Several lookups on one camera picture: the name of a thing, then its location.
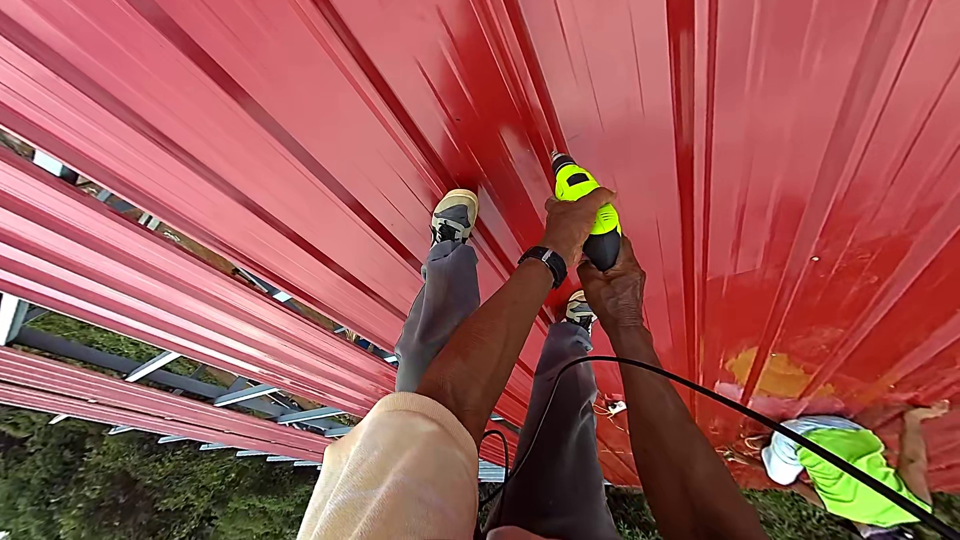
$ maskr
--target sneaker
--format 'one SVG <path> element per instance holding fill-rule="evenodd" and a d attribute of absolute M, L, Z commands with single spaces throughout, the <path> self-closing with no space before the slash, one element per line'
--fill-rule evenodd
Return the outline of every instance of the sneaker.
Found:
<path fill-rule="evenodd" d="M 597 320 L 597 316 L 587 304 L 587 295 L 584 291 L 578 290 L 570 296 L 570 300 L 566 302 L 564 320 L 586 329 L 587 333 L 593 335 L 593 323 Z"/>
<path fill-rule="evenodd" d="M 453 189 L 433 210 L 431 247 L 446 240 L 467 243 L 477 220 L 477 196 L 469 189 Z"/>

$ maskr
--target worker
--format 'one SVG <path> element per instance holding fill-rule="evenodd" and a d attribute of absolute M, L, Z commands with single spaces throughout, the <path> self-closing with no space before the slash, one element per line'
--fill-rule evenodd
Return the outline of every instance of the worker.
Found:
<path fill-rule="evenodd" d="M 887 464 L 879 437 L 852 420 L 840 416 L 802 416 L 782 425 L 839 455 L 929 511 L 933 500 L 926 483 L 926 445 L 920 424 L 943 416 L 948 410 L 949 402 L 941 401 L 903 414 L 896 469 Z M 766 437 L 751 437 L 760 441 L 763 438 Z M 771 480 L 789 486 L 811 504 L 851 520 L 864 538 L 913 538 L 910 529 L 904 525 L 920 520 L 810 450 L 778 432 L 769 437 L 768 444 L 760 442 L 758 446 L 763 447 L 760 451 L 762 461 L 737 452 L 732 452 L 732 458 L 765 470 Z M 812 488 L 800 481 L 803 471 L 813 483 Z"/>
<path fill-rule="evenodd" d="M 477 255 L 467 244 L 477 197 L 463 189 L 444 196 L 433 212 L 425 284 L 396 344 L 396 393 L 326 447 L 299 540 L 474 537 L 477 448 L 493 407 L 547 294 L 576 267 L 597 210 L 613 199 L 600 187 L 575 202 L 548 201 L 542 240 L 527 252 L 533 256 L 481 306 Z M 597 318 L 619 356 L 660 363 L 641 315 L 645 275 L 629 240 L 610 270 L 589 262 L 577 270 L 584 291 L 543 342 L 515 463 L 529 455 L 494 502 L 488 539 L 618 538 L 597 457 L 589 364 L 564 372 L 546 405 L 560 368 L 590 351 Z M 523 370 L 517 374 L 522 383 Z M 629 365 L 620 374 L 634 464 L 663 537 L 766 538 L 672 384 Z"/>

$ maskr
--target cream sleeve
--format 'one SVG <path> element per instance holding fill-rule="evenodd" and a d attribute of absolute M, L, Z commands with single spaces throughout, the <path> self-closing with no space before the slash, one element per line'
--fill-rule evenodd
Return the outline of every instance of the cream sleeve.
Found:
<path fill-rule="evenodd" d="M 324 452 L 298 540 L 470 538 L 477 450 L 453 413 L 410 392 L 384 397 Z"/>

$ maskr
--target black watch strap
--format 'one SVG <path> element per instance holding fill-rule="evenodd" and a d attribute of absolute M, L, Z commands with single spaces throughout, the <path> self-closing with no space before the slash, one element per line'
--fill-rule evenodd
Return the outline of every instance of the black watch strap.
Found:
<path fill-rule="evenodd" d="M 536 258 L 546 264 L 550 273 L 553 274 L 553 288 L 559 287 L 566 279 L 566 262 L 557 252 L 543 246 L 534 246 L 520 256 L 520 260 L 516 264 L 520 265 L 528 258 Z"/>

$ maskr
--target yellow drill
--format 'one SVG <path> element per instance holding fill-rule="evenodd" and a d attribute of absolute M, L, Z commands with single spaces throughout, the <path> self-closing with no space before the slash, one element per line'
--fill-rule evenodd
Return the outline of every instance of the yellow drill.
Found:
<path fill-rule="evenodd" d="M 587 170 L 567 154 L 554 151 L 550 156 L 557 177 L 556 195 L 561 201 L 576 201 L 600 186 Z M 620 254 L 620 216 L 607 203 L 597 210 L 590 236 L 584 242 L 584 254 L 601 272 L 610 269 Z"/>

